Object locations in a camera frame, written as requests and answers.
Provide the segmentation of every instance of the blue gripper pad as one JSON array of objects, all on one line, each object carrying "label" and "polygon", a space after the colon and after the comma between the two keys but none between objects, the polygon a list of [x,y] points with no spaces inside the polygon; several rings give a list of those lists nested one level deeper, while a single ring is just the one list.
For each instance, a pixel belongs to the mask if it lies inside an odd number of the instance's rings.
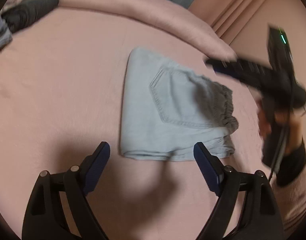
[{"label": "blue gripper pad", "polygon": [[224,180],[224,166],[221,161],[217,157],[212,156],[201,142],[194,145],[194,158],[209,190],[215,192],[216,196],[220,196],[221,183]]},{"label": "blue gripper pad", "polygon": [[84,185],[83,193],[85,196],[95,189],[109,157],[110,145],[107,142],[101,142],[95,152],[82,162],[80,178]]}]

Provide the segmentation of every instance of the bolt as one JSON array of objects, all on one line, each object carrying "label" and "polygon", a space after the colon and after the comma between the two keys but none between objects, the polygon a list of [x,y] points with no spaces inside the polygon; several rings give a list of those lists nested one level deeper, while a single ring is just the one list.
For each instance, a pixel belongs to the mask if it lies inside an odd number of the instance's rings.
[{"label": "bolt", "polygon": [[260,177],[264,177],[265,176],[265,173],[263,173],[262,171],[258,170],[255,172],[256,175],[260,176]]},{"label": "bolt", "polygon": [[48,174],[47,171],[41,171],[41,172],[40,172],[40,176],[41,176],[41,177],[45,177],[47,174]]},{"label": "bolt", "polygon": [[79,166],[74,165],[74,166],[71,167],[71,171],[76,172],[76,171],[79,170],[79,168],[80,168]]},{"label": "bolt", "polygon": [[227,166],[224,167],[224,170],[226,170],[227,172],[232,172],[233,171],[233,167],[227,165]]}]

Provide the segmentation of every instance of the mattress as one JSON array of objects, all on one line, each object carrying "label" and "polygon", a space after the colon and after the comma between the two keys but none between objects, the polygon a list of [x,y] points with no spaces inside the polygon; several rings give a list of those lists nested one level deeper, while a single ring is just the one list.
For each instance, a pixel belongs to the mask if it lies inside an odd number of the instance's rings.
[{"label": "mattress", "polygon": [[[206,68],[201,48],[139,20],[59,7],[15,34],[0,53],[0,212],[19,236],[38,174],[66,171],[101,141],[110,144],[111,157],[87,200],[110,239],[195,239],[206,223],[217,197],[194,161],[119,155],[125,70],[137,46],[231,88],[240,126],[232,134],[235,154],[222,162],[268,174],[260,161],[256,104],[249,90]],[[62,197],[69,227],[78,234]],[[240,196],[228,231],[238,221],[242,201]]]}]

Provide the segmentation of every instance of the black sleeve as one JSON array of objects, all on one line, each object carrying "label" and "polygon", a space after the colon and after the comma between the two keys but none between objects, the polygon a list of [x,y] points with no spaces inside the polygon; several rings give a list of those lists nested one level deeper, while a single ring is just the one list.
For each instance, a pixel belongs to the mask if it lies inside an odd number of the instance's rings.
[{"label": "black sleeve", "polygon": [[290,155],[283,158],[279,172],[276,175],[277,185],[285,187],[290,184],[302,172],[306,165],[306,150],[304,140],[300,147]]}]

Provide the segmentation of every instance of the back pocket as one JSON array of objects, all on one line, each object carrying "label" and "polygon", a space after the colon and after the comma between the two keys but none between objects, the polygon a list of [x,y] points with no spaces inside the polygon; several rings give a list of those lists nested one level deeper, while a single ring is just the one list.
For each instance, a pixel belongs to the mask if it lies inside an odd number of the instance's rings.
[{"label": "back pocket", "polygon": [[164,65],[149,88],[163,122],[206,129],[223,126],[224,111],[217,109],[221,86],[191,70]]}]

